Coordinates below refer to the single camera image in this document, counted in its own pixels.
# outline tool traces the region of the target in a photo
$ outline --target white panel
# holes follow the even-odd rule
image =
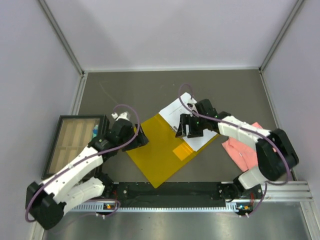
[[[259,67],[295,0],[46,0],[85,70]]]
[[[24,240],[27,186],[40,180],[79,75],[36,0],[0,1],[0,233]]]
[[[278,120],[320,207],[320,1],[308,0],[265,71]]]

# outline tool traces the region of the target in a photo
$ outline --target cable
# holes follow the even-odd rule
[[[252,214],[254,214],[254,213],[257,211],[257,209],[259,208],[259,206],[261,205],[261,203],[262,203],[263,200],[265,199],[265,196],[266,196],[266,194],[267,194],[267,189],[268,189],[268,184],[265,183],[264,193],[263,193],[263,195],[261,196],[261,199],[260,199],[260,201],[258,202],[258,204],[257,204],[257,205],[255,206],[255,208],[252,210],[252,212],[250,212],[250,213],[248,214],[248,217],[250,217]]]
[[[259,136],[260,138],[263,138],[264,140],[266,140],[274,149],[275,151],[278,153],[278,155],[280,156],[283,164],[284,164],[284,167],[285,167],[285,171],[286,171],[286,178],[285,178],[285,181],[284,182],[281,182],[281,183],[276,183],[276,182],[271,182],[271,181],[266,181],[265,182],[265,189],[264,189],[264,193],[260,199],[260,201],[258,202],[258,204],[256,205],[256,207],[252,210],[252,212],[250,214],[248,214],[248,216],[251,216],[258,208],[259,206],[261,205],[262,201],[264,200],[266,194],[267,194],[267,183],[271,184],[271,185],[275,185],[275,186],[282,186],[282,185],[285,185],[288,183],[289,180],[291,180],[291,172],[290,172],[290,168],[288,166],[288,163],[284,157],[284,155],[282,154],[282,152],[280,151],[280,149],[275,145],[275,143],[273,141],[271,141],[269,138],[267,138],[266,136],[262,135],[261,133],[259,132],[256,132],[256,131],[253,131],[253,130],[250,130],[250,129],[247,129],[245,127],[242,127],[242,126],[239,126],[237,124],[234,124],[232,122],[228,122],[228,121],[224,121],[224,120],[221,120],[221,119],[218,119],[218,118],[215,118],[215,117],[210,117],[210,116],[205,116],[205,115],[202,115],[202,114],[199,114],[197,112],[194,112],[192,111],[187,105],[185,105],[185,103],[182,101],[181,99],[181,90],[184,86],[187,86],[189,88],[189,90],[191,91],[191,99],[193,98],[193,89],[191,87],[190,84],[188,83],[183,83],[180,87],[179,87],[179,91],[178,91],[178,98],[179,98],[179,101],[180,103],[182,104],[182,106],[188,110],[190,113],[192,113],[193,115],[197,116],[197,117],[201,117],[201,118],[204,118],[204,119],[208,119],[208,120],[211,120],[211,121],[215,121],[215,122],[218,122],[218,123],[223,123],[223,124],[228,124],[228,125],[231,125],[235,128],[239,128],[241,130],[244,130],[248,133],[252,133],[252,134],[255,134],[257,136]]]
[[[81,164],[82,162],[90,159],[90,158],[93,158],[95,156],[99,156],[99,155],[103,155],[103,154],[106,154],[106,153],[109,153],[109,152],[112,152],[112,151],[116,151],[116,150],[119,150],[127,145],[129,145],[135,138],[136,136],[138,135],[139,131],[140,131],[140,119],[139,119],[139,116],[138,116],[138,113],[136,112],[136,110],[134,110],[131,106],[129,105],[126,105],[126,104],[118,104],[117,106],[115,106],[113,108],[113,111],[115,111],[118,107],[126,107],[128,109],[130,109],[134,114],[135,114],[135,117],[136,117],[136,121],[137,121],[137,129],[136,129],[136,132],[134,133],[133,137],[127,141],[126,143],[120,145],[120,146],[117,146],[117,147],[114,147],[114,148],[110,148],[110,149],[107,149],[107,150],[104,150],[104,151],[100,151],[100,152],[97,152],[95,154],[92,154],[90,156],[86,156],[84,157],[83,159],[79,160],[78,162],[76,162],[73,166],[76,167],[77,165]],[[49,184],[51,184],[53,181],[55,181],[57,178],[61,177],[63,174],[67,173],[68,171],[70,170],[70,168],[66,168],[65,170],[63,170],[62,172],[59,172],[58,174],[54,175],[53,178],[51,178],[48,182],[46,182],[42,187],[39,188],[39,190],[33,195],[33,197],[31,198],[28,206],[26,207],[26,210],[25,210],[25,215],[24,215],[24,218],[25,220],[28,222],[28,223],[32,223],[34,221],[36,221],[35,219],[29,219],[29,212],[30,212],[30,209],[31,209],[31,206],[32,204],[34,203],[34,201],[36,200],[36,198],[38,197],[38,195],[42,192],[42,190],[44,190]]]
[[[50,232],[51,234],[53,234],[53,235],[59,235],[59,234],[61,234],[63,231],[65,231],[68,227],[70,227],[70,225],[72,225],[74,222],[76,222],[76,221],[78,221],[79,219],[82,219],[82,218],[84,218],[84,217],[87,217],[87,216],[93,216],[93,215],[99,216],[99,215],[101,215],[103,219],[105,219],[105,217],[107,217],[107,218],[108,218],[108,217],[111,217],[112,215],[114,215],[114,214],[119,210],[119,208],[120,208],[120,206],[121,206],[121,202],[118,201],[118,200],[116,200],[116,199],[103,198],[103,199],[89,200],[89,201],[87,201],[87,202],[101,202],[101,201],[116,202],[116,203],[117,203],[117,208],[116,208],[114,211],[112,211],[110,214],[108,214],[108,215],[102,215],[102,214],[93,213],[93,212],[85,213],[85,214],[83,214],[83,215],[80,215],[80,216],[77,217],[76,219],[68,222],[61,230],[59,230],[59,231],[52,231],[52,230],[50,230],[49,232]]]

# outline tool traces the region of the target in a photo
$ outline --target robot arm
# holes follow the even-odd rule
[[[45,230],[53,228],[75,206],[89,199],[108,194],[106,191],[110,190],[108,186],[112,184],[112,180],[105,174],[92,177],[84,183],[78,183],[87,173],[103,164],[110,157],[115,156],[118,151],[115,150],[98,155],[99,152],[121,146],[134,136],[134,126],[130,122],[130,116],[127,112],[119,116],[115,113],[112,116],[115,118],[115,123],[103,136],[93,138],[88,146],[56,175],[44,180],[40,184],[33,182],[28,186],[25,202],[26,209],[38,190],[55,178],[36,197],[29,211]],[[130,144],[122,148],[122,151],[135,149],[147,143],[148,139],[140,127],[137,137]],[[82,161],[84,158],[92,155],[96,156]],[[66,170],[67,172],[57,177],[59,173]]]
[[[188,103],[192,112],[221,120],[221,122],[208,120],[198,117],[196,114],[181,114],[176,138],[188,137],[196,138],[203,136],[203,130],[208,129],[218,134],[232,137],[248,145],[257,153],[258,166],[242,173],[233,180],[233,185],[237,189],[237,195],[240,197],[244,193],[258,184],[265,181],[276,181],[285,172],[286,168],[277,152],[272,146],[260,136],[244,131],[242,128],[258,132],[270,139],[283,154],[289,168],[293,168],[299,163],[297,154],[286,133],[281,129],[274,131],[254,127],[246,122],[236,119],[227,112],[217,113],[208,99],[201,100],[197,103]]]

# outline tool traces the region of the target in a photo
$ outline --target metal frame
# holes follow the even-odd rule
[[[84,72],[80,81],[79,81],[77,91],[75,94],[75,98],[73,100],[72,109],[70,112],[71,115],[78,115],[78,113],[79,113],[80,104],[82,101],[82,96],[84,95],[87,78],[88,78],[88,73]]]
[[[266,57],[264,58],[261,67],[259,68],[260,72],[264,72],[266,67],[268,66],[272,56],[274,55],[275,51],[277,50],[279,44],[281,43],[282,39],[284,38],[287,30],[289,29],[290,25],[292,24],[293,20],[302,9],[303,3],[305,0],[297,0],[293,9],[291,10],[288,18],[286,19],[284,25],[282,26],[278,36],[274,40],[269,52],[267,53]]]
[[[37,0],[39,3],[41,9],[43,10],[43,13],[45,14],[46,18],[48,19],[49,23],[51,24],[54,32],[56,33],[57,38],[59,39],[60,43],[62,44],[64,50],[66,51],[66,54],[70,58],[71,62],[73,63],[76,70],[79,72],[80,75],[84,73],[80,63],[78,62],[74,52],[72,51],[64,33],[60,29],[54,15],[52,14],[48,4],[46,3],[46,0]]]

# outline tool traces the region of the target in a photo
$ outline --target white paper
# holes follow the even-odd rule
[[[190,101],[191,95],[187,92],[185,92],[181,99],[183,103],[187,105],[187,103]],[[177,98],[175,101],[170,103],[167,107],[162,109],[159,114],[161,117],[164,118],[164,120],[167,121],[167,123],[175,130],[178,130],[179,122],[180,122],[180,114],[189,114],[190,112],[185,109],[184,106],[179,101],[179,98]],[[188,125],[186,126],[186,132],[189,132]],[[217,133],[214,131],[204,130],[203,136],[201,137],[194,137],[194,138],[187,138],[186,136],[183,137],[183,140],[192,148],[194,151],[198,151],[200,148],[202,148],[207,142],[209,142],[210,139],[212,139]]]

